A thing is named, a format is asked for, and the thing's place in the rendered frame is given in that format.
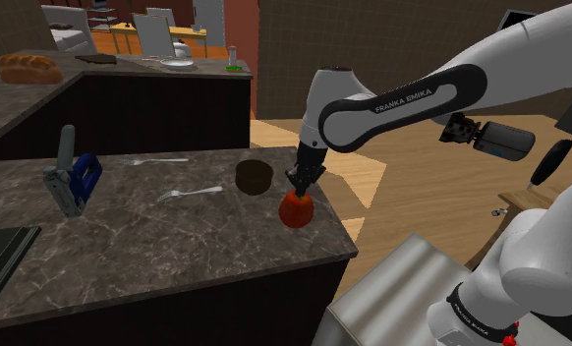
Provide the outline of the yellow dining table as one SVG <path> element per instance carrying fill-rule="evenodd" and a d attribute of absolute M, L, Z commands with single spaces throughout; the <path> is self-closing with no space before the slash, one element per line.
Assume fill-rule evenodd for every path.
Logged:
<path fill-rule="evenodd" d="M 126 46 L 129 53 L 132 53 L 132 48 L 130 45 L 129 35 L 137 35 L 137 30 L 131 25 L 127 23 L 120 23 L 115 26 L 111 26 L 109 31 L 112 34 L 114 45 L 116 47 L 116 51 L 120 52 L 120 48 L 117 41 L 117 34 L 123 34 L 126 41 Z M 205 29 L 200 29 L 199 31 L 194 31 L 192 28 L 180 28 L 180 27 L 170 27 L 169 33 L 172 37 L 176 38 L 189 38 L 189 39 L 196 39 L 201 40 L 203 43 L 204 48 L 204 57 L 207 57 L 207 43 L 206 37 L 207 32 Z"/>

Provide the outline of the brown bread loaf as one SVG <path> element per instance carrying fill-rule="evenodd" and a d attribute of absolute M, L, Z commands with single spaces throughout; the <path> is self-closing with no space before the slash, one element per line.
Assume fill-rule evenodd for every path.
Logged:
<path fill-rule="evenodd" d="M 0 77 L 12 85 L 56 85 L 64 80 L 52 59 L 29 54 L 0 56 Z"/>

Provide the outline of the blue grey staple gun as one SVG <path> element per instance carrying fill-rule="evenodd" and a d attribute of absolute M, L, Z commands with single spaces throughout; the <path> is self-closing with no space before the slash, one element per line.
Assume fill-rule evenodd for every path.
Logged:
<path fill-rule="evenodd" d="M 102 174 L 102 166 L 93 153 L 82 154 L 73 162 L 75 127 L 61 129 L 55 166 L 42 170 L 43 182 L 66 217 L 79 217 Z"/>

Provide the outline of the white plate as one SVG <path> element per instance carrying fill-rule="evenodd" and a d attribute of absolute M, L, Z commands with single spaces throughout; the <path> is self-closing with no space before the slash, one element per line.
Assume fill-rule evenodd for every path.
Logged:
<path fill-rule="evenodd" d="M 195 64 L 190 59 L 179 59 L 179 58 L 172 58 L 172 59 L 161 59 L 160 64 L 171 70 L 188 70 L 195 67 Z"/>

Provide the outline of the red round fruit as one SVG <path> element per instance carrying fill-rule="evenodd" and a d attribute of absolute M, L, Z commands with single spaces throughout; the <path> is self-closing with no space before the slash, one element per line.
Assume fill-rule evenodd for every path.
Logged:
<path fill-rule="evenodd" d="M 290 228 L 302 228 L 314 217 L 314 201 L 308 193 L 298 197 L 295 191 L 289 192 L 278 208 L 280 220 Z"/>

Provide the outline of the silver grey robot stand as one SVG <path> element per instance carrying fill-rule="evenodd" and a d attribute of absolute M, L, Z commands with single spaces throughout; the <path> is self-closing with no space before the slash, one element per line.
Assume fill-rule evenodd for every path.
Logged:
<path fill-rule="evenodd" d="M 477 335 L 446 303 L 470 275 L 414 233 L 327 307 L 312 346 L 504 346 Z"/>

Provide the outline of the white sofa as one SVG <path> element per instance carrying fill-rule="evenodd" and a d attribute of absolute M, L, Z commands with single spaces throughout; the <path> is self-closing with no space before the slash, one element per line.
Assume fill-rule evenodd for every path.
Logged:
<path fill-rule="evenodd" d="M 44 17 L 53 24 L 70 25 L 70 29 L 50 29 L 59 51 L 96 53 L 96 46 L 84 8 L 42 5 Z"/>

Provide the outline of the dark brown bowl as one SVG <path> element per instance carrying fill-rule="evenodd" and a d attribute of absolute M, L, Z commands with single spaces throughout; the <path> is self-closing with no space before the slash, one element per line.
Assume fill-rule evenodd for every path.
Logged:
<path fill-rule="evenodd" d="M 266 192 L 271 186 L 272 177 L 273 169 L 264 161 L 247 159 L 236 165 L 236 186 L 249 196 Z"/>

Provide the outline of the dark flat board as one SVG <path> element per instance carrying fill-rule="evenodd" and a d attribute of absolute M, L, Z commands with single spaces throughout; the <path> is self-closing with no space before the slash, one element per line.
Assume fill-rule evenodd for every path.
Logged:
<path fill-rule="evenodd" d="M 117 58 L 113 55 L 109 54 L 88 54 L 88 55 L 76 55 L 76 59 L 87 62 L 89 64 L 117 64 Z"/>

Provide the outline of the silver fork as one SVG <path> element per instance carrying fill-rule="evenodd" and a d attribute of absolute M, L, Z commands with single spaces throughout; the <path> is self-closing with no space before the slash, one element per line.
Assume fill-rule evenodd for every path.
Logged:
<path fill-rule="evenodd" d="M 187 162 L 189 161 L 188 158 L 151 158 L 151 159 L 130 159 L 130 158 L 121 158 L 118 160 L 118 163 L 130 166 L 139 166 L 149 162 Z"/>
<path fill-rule="evenodd" d="M 221 186 L 214 186 L 211 188 L 206 188 L 206 189 L 201 189 L 201 190 L 196 190 L 196 191 L 187 191 L 187 192 L 172 190 L 172 191 L 169 191 L 169 192 L 164 193 L 163 195 L 159 196 L 155 201 L 156 202 L 162 202 L 162 201 L 165 201 L 169 198 L 174 198 L 174 197 L 190 196 L 190 195 L 205 194 L 205 193 L 217 193 L 217 192 L 222 192 L 222 191 L 223 191 L 223 188 Z"/>

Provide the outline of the dark grey handheld appliance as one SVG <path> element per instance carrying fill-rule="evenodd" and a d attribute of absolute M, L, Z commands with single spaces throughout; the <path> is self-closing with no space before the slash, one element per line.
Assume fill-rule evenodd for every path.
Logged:
<path fill-rule="evenodd" d="M 453 113 L 439 138 L 443 143 L 473 144 L 473 149 L 506 160 L 523 159 L 535 144 L 533 133 L 496 122 L 481 122 Z"/>

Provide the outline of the black handled knife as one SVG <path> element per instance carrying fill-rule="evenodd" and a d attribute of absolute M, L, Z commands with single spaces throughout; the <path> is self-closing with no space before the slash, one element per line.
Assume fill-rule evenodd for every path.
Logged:
<path fill-rule="evenodd" d="M 571 148 L 571 140 L 565 139 L 555 143 L 534 171 L 528 189 L 543 183 L 558 168 Z"/>

